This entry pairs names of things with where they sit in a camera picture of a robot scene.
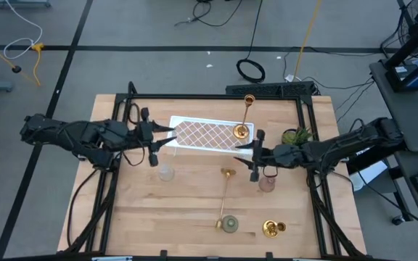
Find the wooden tabletop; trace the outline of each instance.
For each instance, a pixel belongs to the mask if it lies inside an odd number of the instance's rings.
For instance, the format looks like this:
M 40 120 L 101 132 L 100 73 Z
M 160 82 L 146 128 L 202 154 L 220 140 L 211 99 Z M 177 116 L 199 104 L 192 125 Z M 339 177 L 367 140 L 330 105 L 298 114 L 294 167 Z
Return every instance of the wooden tabletop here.
M 114 98 L 114 95 L 98 95 L 91 120 L 110 118 Z M 242 100 L 138 99 L 136 103 L 141 108 L 148 107 L 150 118 L 161 125 L 168 125 L 172 115 L 240 121 L 245 109 Z M 313 108 L 319 138 L 337 136 L 330 97 L 313 97 Z M 304 113 L 308 124 L 306 107 Z M 298 114 L 293 101 L 257 100 L 249 109 L 247 122 L 253 123 L 256 130 L 265 130 L 264 146 L 274 148 L 280 143 L 284 130 L 298 127 Z M 160 133 L 155 139 L 166 135 Z M 132 162 L 142 158 L 139 149 L 126 154 Z M 257 183 L 249 181 L 250 171 L 233 156 L 164 146 L 158 153 L 157 167 L 149 166 L 147 156 L 137 167 L 122 162 L 106 253 L 156 256 L 166 249 L 170 256 L 265 257 L 266 252 L 273 252 L 274 257 L 320 257 L 306 171 L 301 167 L 279 170 L 276 188 L 265 193 Z M 158 178 L 163 165 L 174 169 L 172 181 Z M 224 210 L 224 215 L 233 215 L 239 221 L 235 233 L 224 233 L 214 227 L 224 189 L 221 167 L 237 171 L 230 178 Z M 274 168 L 266 168 L 267 174 L 274 171 Z M 338 165 L 336 171 L 348 175 L 344 165 Z M 80 162 L 73 192 L 90 172 L 91 165 Z M 82 188 L 75 201 L 73 239 L 91 217 L 98 177 L 93 177 Z M 335 175 L 329 175 L 328 181 L 338 225 L 357 249 L 365 252 L 351 184 Z M 275 239 L 267 238 L 262 232 L 266 220 L 283 222 L 287 230 Z M 323 224 L 327 249 L 332 253 L 329 229 L 325 222 Z M 101 231 L 102 221 L 97 226 L 96 249 Z M 58 249 L 66 247 L 65 223 Z

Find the wooden table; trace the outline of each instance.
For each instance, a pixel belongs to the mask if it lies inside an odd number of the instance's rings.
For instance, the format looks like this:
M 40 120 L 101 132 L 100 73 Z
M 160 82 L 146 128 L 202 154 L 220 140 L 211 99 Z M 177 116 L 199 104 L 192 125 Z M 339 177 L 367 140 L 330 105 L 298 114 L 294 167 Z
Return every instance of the wooden table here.
M 110 118 L 114 98 L 98 95 L 91 120 Z M 141 108 L 149 107 L 151 119 L 161 125 L 168 125 L 172 115 L 240 121 L 244 112 L 241 100 L 138 99 L 136 102 Z M 330 97 L 313 97 L 313 108 L 320 139 L 338 135 Z M 306 107 L 304 113 L 308 124 Z M 298 126 L 295 102 L 258 100 L 250 108 L 247 122 L 265 130 L 264 146 L 273 148 L 279 144 L 284 130 Z M 155 139 L 166 135 L 160 133 Z M 138 162 L 141 152 L 137 149 L 126 154 L 132 162 Z M 275 190 L 264 193 L 257 183 L 249 181 L 250 171 L 233 159 L 233 154 L 194 149 L 178 149 L 174 153 L 174 148 L 164 146 L 158 154 L 157 167 L 149 166 L 147 156 L 138 167 L 121 164 L 106 254 L 156 256 L 166 249 L 170 256 L 265 257 L 266 252 L 273 252 L 274 257 L 320 257 L 303 168 L 279 170 Z M 158 178 L 164 164 L 175 170 L 172 181 Z M 239 229 L 233 234 L 214 228 L 224 189 L 221 167 L 237 171 L 229 181 L 224 210 L 224 215 L 234 215 L 239 220 Z M 73 192 L 90 172 L 91 165 L 80 162 Z M 337 166 L 337 172 L 348 175 L 344 165 Z M 73 238 L 91 217 L 98 177 L 82 188 L 75 201 Z M 336 175 L 329 175 L 328 180 L 337 223 L 357 249 L 365 252 L 349 181 Z M 287 230 L 275 239 L 267 238 L 261 229 L 266 220 L 286 223 Z M 94 249 L 99 246 L 101 221 L 100 224 Z M 332 253 L 327 225 L 324 232 L 328 252 Z M 58 249 L 66 247 L 65 223 Z

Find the white lattice tray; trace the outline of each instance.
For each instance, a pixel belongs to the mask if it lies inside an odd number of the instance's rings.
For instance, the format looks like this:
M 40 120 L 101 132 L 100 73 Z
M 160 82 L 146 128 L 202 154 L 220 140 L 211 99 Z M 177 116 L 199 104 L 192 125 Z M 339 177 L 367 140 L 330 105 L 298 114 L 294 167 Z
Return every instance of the white lattice tray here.
M 253 140 L 254 124 L 245 123 L 250 130 L 250 135 L 242 140 L 233 135 L 233 127 L 237 124 L 240 123 L 172 116 L 169 127 L 175 128 L 175 131 L 168 133 L 167 137 L 176 136 L 177 138 L 167 143 L 166 146 L 251 155 L 253 150 L 235 147 L 248 144 Z

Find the gray floor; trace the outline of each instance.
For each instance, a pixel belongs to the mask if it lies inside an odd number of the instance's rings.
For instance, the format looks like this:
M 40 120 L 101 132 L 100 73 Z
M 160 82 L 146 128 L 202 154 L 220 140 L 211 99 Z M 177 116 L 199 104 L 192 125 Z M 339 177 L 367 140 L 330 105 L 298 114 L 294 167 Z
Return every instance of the gray floor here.
M 51 9 L 21 9 L 20 13 L 44 28 L 46 45 L 68 45 L 72 41 L 85 0 L 51 0 Z M 237 1 L 215 0 L 207 20 L 219 22 Z M 238 13 L 225 27 L 209 28 L 200 23 L 173 24 L 191 14 L 193 0 L 94 0 L 81 45 L 119 46 L 246 46 L 258 1 L 244 0 Z M 256 46 L 299 46 L 312 16 L 314 0 L 264 1 Z M 394 30 L 398 18 L 396 0 L 327 0 L 322 4 L 308 45 L 315 47 L 378 47 Z M 9 10 L 0 10 L 0 44 L 16 38 L 37 36 L 36 28 L 25 24 Z M 14 75 L 0 60 L 0 80 L 15 83 L 12 93 L 0 93 L 0 235 L 9 214 L 31 147 L 20 141 L 23 118 L 44 113 L 64 64 L 66 51 L 45 51 L 38 69 L 42 87 L 35 87 Z M 226 85 L 246 83 L 235 63 L 244 52 L 113 52 L 77 51 L 67 75 L 54 117 L 62 120 L 88 119 L 96 94 L 126 91 L 132 80 L 140 93 L 222 94 Z M 251 59 L 267 72 L 266 82 L 282 81 L 283 53 L 256 52 Z M 287 57 L 287 73 L 293 73 L 297 53 Z M 329 54 L 303 55 L 299 78 L 312 76 L 327 86 L 350 86 L 369 77 L 368 64 L 381 59 L 340 57 Z M 36 54 L 29 52 L 16 63 L 30 72 Z M 337 108 L 353 90 L 321 89 Z M 348 106 L 336 112 L 339 117 Z M 389 116 L 376 86 L 372 86 L 340 123 L 346 132 L 360 117 L 370 121 Z M 77 162 L 69 153 L 45 147 L 22 206 L 5 257 L 54 253 L 73 185 Z M 389 219 L 397 211 L 377 195 L 356 193 L 366 247 L 375 257 L 418 260 L 418 224 L 398 227 Z

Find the white cable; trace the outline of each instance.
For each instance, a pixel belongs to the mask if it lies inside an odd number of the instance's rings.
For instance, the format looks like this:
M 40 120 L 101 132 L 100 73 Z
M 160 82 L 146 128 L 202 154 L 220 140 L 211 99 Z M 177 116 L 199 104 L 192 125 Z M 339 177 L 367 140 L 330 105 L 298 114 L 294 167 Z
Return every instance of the white cable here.
M 15 11 L 14 7 L 12 7 L 12 5 L 9 3 L 9 0 L 5 0 L 5 1 L 6 1 L 7 5 L 11 8 L 11 10 L 12 10 L 12 11 L 13 11 L 13 12 L 14 12 L 14 13 L 18 16 L 18 17 L 20 17 L 20 19 L 22 19 L 22 20 L 24 20 L 24 21 L 28 22 L 29 24 L 31 24 L 31 25 L 33 25 L 33 26 L 36 26 L 38 29 L 40 29 L 40 36 L 36 39 L 36 41 L 34 41 L 34 40 L 30 39 L 30 38 L 24 37 L 24 38 L 17 39 L 17 40 L 15 40 L 15 41 L 13 41 L 13 42 L 11 42 L 11 43 L 7 44 L 7 45 L 4 47 L 4 50 L 3 50 L 4 57 L 6 57 L 7 59 L 17 59 L 17 58 L 21 57 L 22 55 L 24 55 L 24 54 L 25 54 L 28 50 L 30 50 L 30 48 L 31 48 L 32 46 L 34 46 L 35 44 L 37 44 L 37 43 L 38 43 L 38 41 L 40 41 L 41 36 L 43 35 L 43 28 L 41 28 L 39 25 L 35 24 L 34 22 L 31 22 L 31 21 L 29 21 L 29 20 L 26 20 L 26 19 L 25 19 L 22 15 L 20 15 L 19 13 L 17 13 L 17 12 Z M 25 51 L 23 51 L 22 53 L 20 53 L 19 55 L 15 56 L 15 57 L 8 57 L 8 56 L 7 56 L 6 51 L 7 51 L 7 49 L 8 49 L 8 48 L 9 48 L 12 44 L 15 44 L 15 43 L 17 43 L 17 42 L 19 42 L 19 41 L 25 41 L 25 40 L 30 41 L 30 46 L 29 46 L 29 47 L 27 47 L 27 49 L 26 49 Z

